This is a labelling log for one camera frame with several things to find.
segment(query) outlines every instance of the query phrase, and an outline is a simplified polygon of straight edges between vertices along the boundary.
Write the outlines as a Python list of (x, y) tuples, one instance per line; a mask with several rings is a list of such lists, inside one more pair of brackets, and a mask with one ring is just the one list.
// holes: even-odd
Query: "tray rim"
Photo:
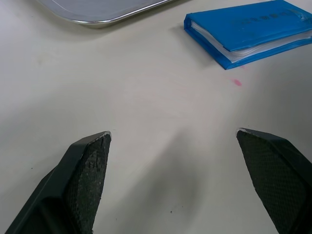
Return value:
[(92, 26), (92, 25), (95, 26), (95, 25), (111, 24), (111, 23), (123, 20), (127, 17), (136, 15), (138, 13), (147, 11), (151, 8), (163, 5), (165, 3), (169, 3), (169, 2), (174, 1), (174, 0), (160, 0), (159, 2), (150, 4), (148, 6), (139, 8), (137, 10), (129, 11), (128, 13), (122, 14), (118, 17), (114, 17), (111, 19), (103, 19), (103, 17), (105, 17), (105, 16), (84, 16), (84, 15), (74, 14), (74, 13), (67, 11), (66, 9), (64, 9), (62, 6), (60, 6), (59, 4), (54, 2), (53, 0), (37, 0), (37, 1), (39, 3), (41, 3), (43, 6), (45, 6), (46, 8), (48, 8), (48, 10), (51, 11), (54, 15), (56, 15), (56, 16), (64, 19), (64, 20), (74, 22), (74, 23), (78, 23), (78, 24), (84, 24), (86, 26)]

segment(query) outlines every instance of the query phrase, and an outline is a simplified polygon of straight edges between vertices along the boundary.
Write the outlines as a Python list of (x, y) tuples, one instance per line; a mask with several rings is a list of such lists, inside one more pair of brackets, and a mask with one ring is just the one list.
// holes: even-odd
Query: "metal tray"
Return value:
[(173, 0), (38, 0), (55, 15), (88, 26), (105, 26)]

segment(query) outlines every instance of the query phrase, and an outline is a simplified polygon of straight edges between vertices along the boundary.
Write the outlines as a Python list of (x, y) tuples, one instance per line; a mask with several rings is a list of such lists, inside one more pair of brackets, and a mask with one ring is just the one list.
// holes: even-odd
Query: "white tabletop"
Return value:
[(182, 28), (255, 1), (183, 1), (95, 30), (1, 0), (0, 233), (71, 143), (110, 130), (96, 234), (276, 234), (235, 131), (312, 159), (312, 45), (225, 71)]

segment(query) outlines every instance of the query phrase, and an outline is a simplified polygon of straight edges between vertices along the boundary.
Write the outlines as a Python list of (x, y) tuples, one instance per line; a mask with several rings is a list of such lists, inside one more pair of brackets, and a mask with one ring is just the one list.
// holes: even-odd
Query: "blue folder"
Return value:
[(284, 0), (190, 13), (184, 29), (231, 69), (312, 43), (312, 14)]

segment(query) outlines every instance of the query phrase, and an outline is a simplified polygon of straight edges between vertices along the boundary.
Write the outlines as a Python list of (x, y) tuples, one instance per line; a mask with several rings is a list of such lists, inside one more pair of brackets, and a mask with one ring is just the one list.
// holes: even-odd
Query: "textured gripper pad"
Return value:
[(296, 232), (310, 199), (307, 184), (269, 141), (237, 133), (253, 186), (280, 234)]
[(110, 138), (91, 143), (83, 154), (65, 190), (65, 202), (81, 234), (91, 234), (101, 199)]

